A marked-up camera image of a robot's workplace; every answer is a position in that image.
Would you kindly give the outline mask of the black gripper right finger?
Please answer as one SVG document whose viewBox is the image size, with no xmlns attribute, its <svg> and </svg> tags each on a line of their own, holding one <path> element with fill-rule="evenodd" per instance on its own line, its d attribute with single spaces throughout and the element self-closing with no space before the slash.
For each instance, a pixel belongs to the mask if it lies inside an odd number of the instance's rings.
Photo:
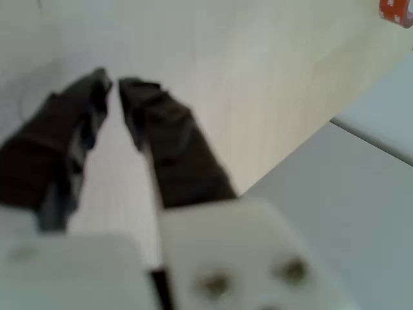
<svg viewBox="0 0 413 310">
<path fill-rule="evenodd" d="M 158 83 L 118 81 L 125 124 L 152 166 L 164 209 L 233 200 L 237 194 L 192 111 Z"/>
</svg>

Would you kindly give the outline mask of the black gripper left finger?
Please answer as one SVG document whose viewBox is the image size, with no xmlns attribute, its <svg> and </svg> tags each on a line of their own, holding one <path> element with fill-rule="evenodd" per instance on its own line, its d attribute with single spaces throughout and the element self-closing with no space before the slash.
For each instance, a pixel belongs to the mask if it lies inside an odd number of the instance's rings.
<svg viewBox="0 0 413 310">
<path fill-rule="evenodd" d="M 65 231 L 77 210 L 88 152 L 107 114 L 104 68 L 51 93 L 1 145 L 1 206 L 34 216 L 39 231 Z"/>
</svg>

